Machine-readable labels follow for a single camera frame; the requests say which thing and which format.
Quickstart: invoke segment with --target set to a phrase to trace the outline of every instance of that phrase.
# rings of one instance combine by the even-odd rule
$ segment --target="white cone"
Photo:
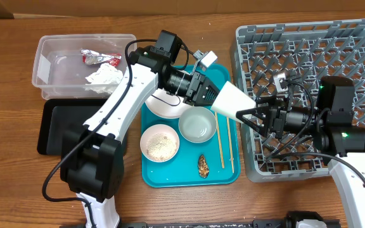
[[[226,82],[210,109],[239,123],[243,123],[236,118],[236,112],[255,107],[256,102],[252,98],[232,83]]]

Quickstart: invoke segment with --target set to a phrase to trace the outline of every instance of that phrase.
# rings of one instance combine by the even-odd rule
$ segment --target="gray dish rack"
[[[277,93],[272,76],[282,69],[301,76],[314,100],[322,76],[353,79],[354,124],[365,127],[365,19],[240,26],[231,47],[231,59],[234,83],[253,99]],[[291,105],[308,106],[301,90],[295,90],[290,99]],[[265,157],[291,135],[279,142],[274,135],[263,138],[244,124],[240,132],[246,175],[253,182],[329,175],[320,158],[265,162]],[[295,144],[283,153],[294,151],[314,151],[312,141]]]

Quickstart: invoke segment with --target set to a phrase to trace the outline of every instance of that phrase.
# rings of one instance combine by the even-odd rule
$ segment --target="clear plastic container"
[[[116,88],[117,84],[86,85],[86,77],[100,66],[86,65],[82,61],[81,49],[99,53],[120,53],[122,59],[117,66],[125,73],[125,46],[136,40],[132,34],[84,34],[47,35],[40,39],[33,66],[32,83],[42,89],[44,99],[51,98],[105,98],[110,94],[97,93],[88,88]],[[132,44],[129,52],[136,50]]]

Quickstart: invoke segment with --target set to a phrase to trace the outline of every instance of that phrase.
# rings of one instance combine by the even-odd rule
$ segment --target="white bowl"
[[[146,100],[147,108],[158,117],[166,119],[179,118],[185,110],[191,107],[190,105],[183,103],[184,98],[179,97],[179,101],[177,96],[168,95],[163,89],[157,89],[153,95],[172,105],[176,105],[180,102],[177,106],[170,106],[163,101],[159,101],[150,96]]]
[[[176,152],[167,160],[156,161],[147,154],[147,143],[153,136],[157,134],[167,134],[167,136],[169,136],[177,144]],[[152,162],[161,163],[169,161],[177,154],[179,147],[180,147],[180,139],[178,138],[177,132],[172,127],[164,124],[156,124],[149,127],[148,129],[145,130],[145,132],[142,134],[142,137],[140,138],[140,150],[142,151],[142,154]]]
[[[186,110],[178,121],[181,135],[192,143],[204,143],[214,136],[216,119],[214,114],[204,107],[192,107]]]

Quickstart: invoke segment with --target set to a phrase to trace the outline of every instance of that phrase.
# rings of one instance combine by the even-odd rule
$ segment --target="teal tray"
[[[187,66],[186,71],[192,71],[193,66]],[[228,70],[222,65],[212,65],[205,75],[214,84],[222,89],[226,81],[230,81]],[[240,174],[240,160],[238,137],[236,134],[236,122],[230,120],[232,139],[234,173],[232,173],[231,156],[229,151],[229,138],[227,135],[226,117],[218,114],[219,130],[225,168],[221,165],[217,133],[204,143],[192,143],[187,141],[178,130],[178,118],[169,120],[156,116],[144,104],[141,109],[141,133],[156,124],[165,124],[172,127],[180,138],[180,147],[173,159],[164,163],[155,163],[142,155],[143,180],[151,187],[181,187],[203,186],[212,184],[230,184]],[[209,166],[209,175],[206,179],[198,173],[198,159],[204,155]]]

